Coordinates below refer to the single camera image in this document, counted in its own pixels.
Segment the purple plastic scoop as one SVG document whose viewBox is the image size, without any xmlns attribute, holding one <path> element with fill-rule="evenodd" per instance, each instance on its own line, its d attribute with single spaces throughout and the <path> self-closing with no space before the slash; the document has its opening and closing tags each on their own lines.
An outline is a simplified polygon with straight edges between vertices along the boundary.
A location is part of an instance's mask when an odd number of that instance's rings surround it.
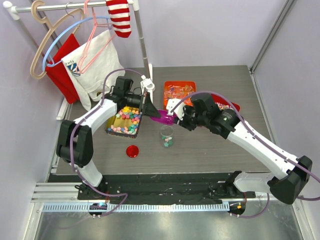
<svg viewBox="0 0 320 240">
<path fill-rule="evenodd" d="M 173 124 L 175 124 L 175 118 L 177 117 L 175 113 L 173 115 L 168 115 L 168 112 L 166 110 L 158 109 L 157 111 L 160 114 L 160 117 L 150 116 L 149 118 L 151 120 L 167 126 L 172 126 Z"/>
</svg>

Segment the gold tin of star candies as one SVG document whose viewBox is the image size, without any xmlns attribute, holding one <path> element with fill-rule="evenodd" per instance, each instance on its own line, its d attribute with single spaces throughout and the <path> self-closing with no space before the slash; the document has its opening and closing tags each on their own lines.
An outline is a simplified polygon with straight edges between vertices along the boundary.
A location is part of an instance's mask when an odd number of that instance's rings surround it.
<svg viewBox="0 0 320 240">
<path fill-rule="evenodd" d="M 142 115 L 137 107 L 125 106 L 106 121 L 105 132 L 109 135 L 136 139 Z"/>
</svg>

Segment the orange candy box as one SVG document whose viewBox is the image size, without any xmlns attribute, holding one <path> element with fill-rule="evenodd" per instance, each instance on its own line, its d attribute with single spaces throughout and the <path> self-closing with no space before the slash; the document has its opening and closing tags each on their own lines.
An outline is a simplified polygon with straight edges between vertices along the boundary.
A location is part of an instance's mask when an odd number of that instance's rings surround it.
<svg viewBox="0 0 320 240">
<path fill-rule="evenodd" d="M 163 90 L 163 108 L 166 109 L 169 99 L 183 99 L 196 91 L 194 81 L 166 81 Z"/>
</svg>

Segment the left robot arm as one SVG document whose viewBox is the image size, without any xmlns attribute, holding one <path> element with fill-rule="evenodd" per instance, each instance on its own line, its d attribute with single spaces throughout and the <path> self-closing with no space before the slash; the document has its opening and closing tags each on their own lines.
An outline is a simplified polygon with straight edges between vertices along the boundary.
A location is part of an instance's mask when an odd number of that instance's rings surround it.
<svg viewBox="0 0 320 240">
<path fill-rule="evenodd" d="M 90 186 L 89 194 L 97 200 L 106 195 L 107 184 L 93 161 L 96 130 L 124 107 L 138 108 L 143 116 L 160 116 L 152 102 L 155 88 L 152 80 L 146 78 L 140 82 L 141 94 L 131 92 L 132 84 L 131 79 L 118 77 L 111 92 L 95 107 L 76 120 L 64 120 L 60 125 L 56 154 L 71 165 L 85 185 Z"/>
</svg>

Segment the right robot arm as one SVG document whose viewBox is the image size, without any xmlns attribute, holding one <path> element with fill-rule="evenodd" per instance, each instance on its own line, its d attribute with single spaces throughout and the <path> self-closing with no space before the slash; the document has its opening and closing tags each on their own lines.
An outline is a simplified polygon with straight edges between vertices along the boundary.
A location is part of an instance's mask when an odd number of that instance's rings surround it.
<svg viewBox="0 0 320 240">
<path fill-rule="evenodd" d="M 310 179 L 313 164 L 308 157 L 298 158 L 276 146 L 254 130 L 233 105 L 221 110 L 209 92 L 194 92 L 190 98 L 192 105 L 185 105 L 179 99 L 167 103 L 166 109 L 176 115 L 177 125 L 189 131 L 205 127 L 246 150 L 269 170 L 237 172 L 225 186 L 230 197 L 236 198 L 243 192 L 262 192 L 288 205 L 303 199 L 301 192 Z"/>
</svg>

